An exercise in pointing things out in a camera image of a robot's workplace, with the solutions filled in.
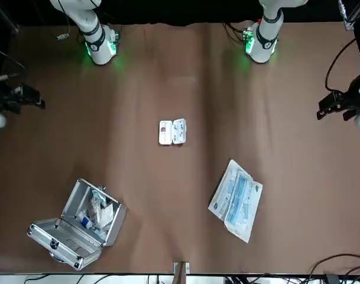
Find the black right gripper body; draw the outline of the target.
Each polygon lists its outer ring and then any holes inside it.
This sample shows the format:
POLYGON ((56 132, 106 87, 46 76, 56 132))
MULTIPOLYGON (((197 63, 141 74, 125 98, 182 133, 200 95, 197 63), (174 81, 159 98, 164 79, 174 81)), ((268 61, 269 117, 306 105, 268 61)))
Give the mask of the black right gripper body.
POLYGON ((21 105, 20 86, 17 86, 15 88, 10 88, 8 86, 6 88, 0 87, 0 112, 8 111, 8 104, 10 102, 17 102, 21 105))

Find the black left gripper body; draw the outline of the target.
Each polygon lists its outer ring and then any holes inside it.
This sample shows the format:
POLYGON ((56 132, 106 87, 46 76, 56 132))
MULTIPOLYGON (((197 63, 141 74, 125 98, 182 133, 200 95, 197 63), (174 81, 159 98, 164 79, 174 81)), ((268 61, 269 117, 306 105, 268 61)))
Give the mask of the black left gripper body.
POLYGON ((351 82, 346 94, 360 114, 360 75, 351 82))

